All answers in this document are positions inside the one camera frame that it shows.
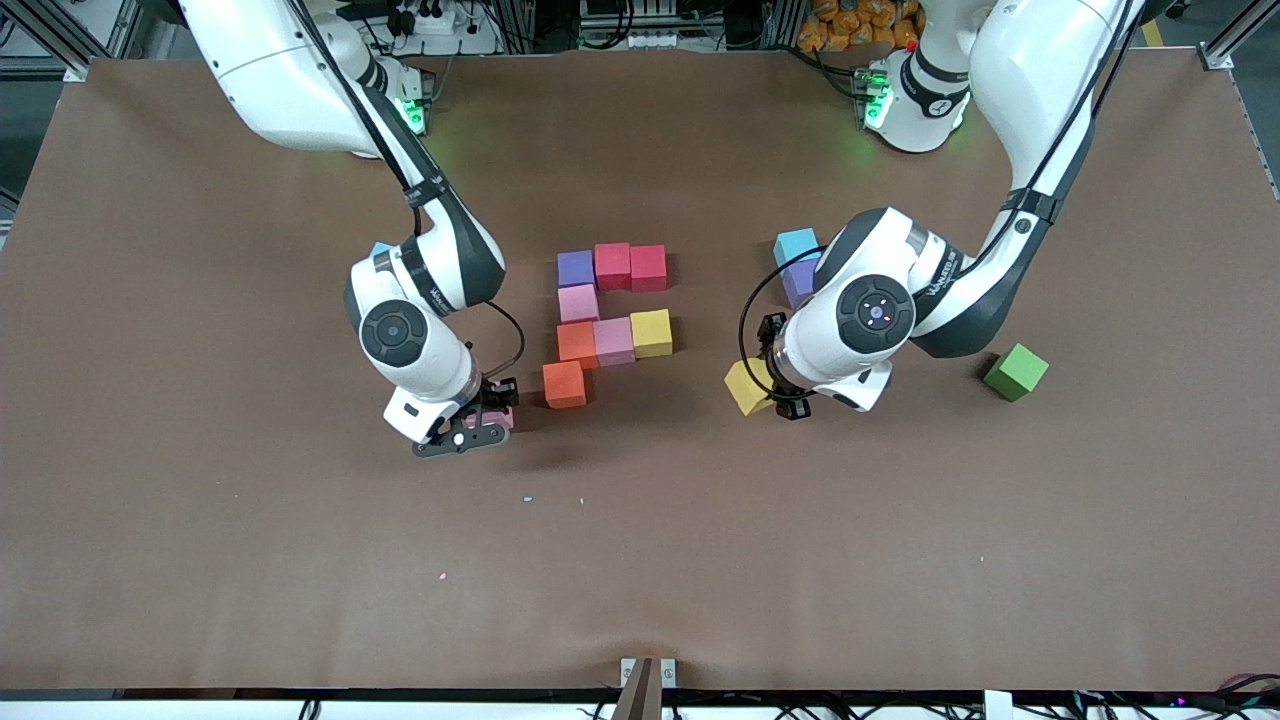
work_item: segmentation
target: yellow cube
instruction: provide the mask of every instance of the yellow cube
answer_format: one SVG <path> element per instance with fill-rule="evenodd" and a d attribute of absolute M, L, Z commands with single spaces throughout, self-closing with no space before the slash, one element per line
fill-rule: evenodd
<path fill-rule="evenodd" d="M 751 365 L 751 373 L 772 389 L 773 378 L 769 377 L 769 370 L 764 366 L 764 360 L 748 357 L 746 361 Z M 737 402 L 737 409 L 742 411 L 742 415 L 751 415 L 773 405 L 769 393 L 751 382 L 751 377 L 746 374 L 746 366 L 742 365 L 741 360 L 733 363 L 728 369 L 728 374 L 724 375 L 724 387 L 733 396 L 733 401 Z"/>
<path fill-rule="evenodd" d="M 649 310 L 631 314 L 631 341 L 636 359 L 671 355 L 671 313 Z"/>

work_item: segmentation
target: purple cube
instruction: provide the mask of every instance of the purple cube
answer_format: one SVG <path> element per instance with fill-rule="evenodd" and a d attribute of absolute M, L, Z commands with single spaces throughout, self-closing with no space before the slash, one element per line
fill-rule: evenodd
<path fill-rule="evenodd" d="M 787 291 L 787 302 L 792 310 L 813 295 L 813 274 L 817 269 L 818 260 L 801 260 L 782 270 L 782 287 Z"/>
<path fill-rule="evenodd" d="M 556 255 L 556 266 L 559 270 L 559 287 L 595 284 L 595 265 L 591 263 L 590 250 L 561 252 Z"/>
<path fill-rule="evenodd" d="M 602 368 L 636 361 L 630 316 L 595 323 L 595 356 Z"/>

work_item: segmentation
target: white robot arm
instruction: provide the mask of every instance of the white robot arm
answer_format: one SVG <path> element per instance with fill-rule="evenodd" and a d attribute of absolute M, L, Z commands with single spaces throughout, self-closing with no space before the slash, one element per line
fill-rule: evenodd
<path fill-rule="evenodd" d="M 934 357 L 980 351 L 1057 219 L 1092 138 L 1093 86 L 1140 1 L 998 0 L 989 17 L 980 4 L 924 1 L 920 45 L 884 61 L 890 90 L 867 124 L 900 149 L 932 150 L 959 126 L 972 82 L 1012 190 L 978 255 L 892 208 L 850 220 L 822 254 L 813 297 L 762 328 L 783 416 L 808 415 L 805 391 L 870 410 L 908 340 Z"/>
<path fill-rule="evenodd" d="M 365 355 L 396 384 L 387 421 L 425 456 L 506 441 L 500 427 L 485 427 L 483 437 L 457 432 L 471 413 L 480 430 L 477 405 L 513 405 L 516 392 L 513 382 L 485 380 L 440 319 L 492 300 L 506 265 L 387 97 L 407 70 L 372 58 L 351 26 L 332 13 L 312 17 L 302 0 L 186 0 L 183 12 L 253 132 L 285 147 L 380 156 L 401 182 L 413 234 L 357 263 L 344 293 Z M 433 223 L 425 233 L 424 210 Z"/>

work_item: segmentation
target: light blue cube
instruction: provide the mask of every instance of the light blue cube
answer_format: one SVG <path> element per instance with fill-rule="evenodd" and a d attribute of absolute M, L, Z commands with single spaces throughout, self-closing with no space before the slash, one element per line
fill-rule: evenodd
<path fill-rule="evenodd" d="M 797 255 L 803 255 L 815 247 L 818 247 L 818 236 L 814 234 L 813 228 L 778 233 L 778 240 L 773 241 L 773 260 L 781 268 L 787 260 L 791 260 Z M 818 254 L 812 252 L 806 255 L 805 259 L 817 260 Z"/>

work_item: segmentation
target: green led light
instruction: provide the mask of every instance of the green led light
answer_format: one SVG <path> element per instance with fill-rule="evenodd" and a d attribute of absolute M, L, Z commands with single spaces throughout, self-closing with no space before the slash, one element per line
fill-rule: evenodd
<path fill-rule="evenodd" d="M 893 88 L 886 87 L 879 97 L 867 104 L 867 127 L 879 128 L 884 124 L 884 115 L 888 114 L 888 106 L 892 104 Z"/>
<path fill-rule="evenodd" d="M 396 99 L 396 109 L 399 110 L 401 118 L 404 119 L 404 124 L 413 135 L 421 135 L 426 129 L 426 122 L 422 117 L 422 109 L 419 108 L 416 100 L 401 100 Z"/>

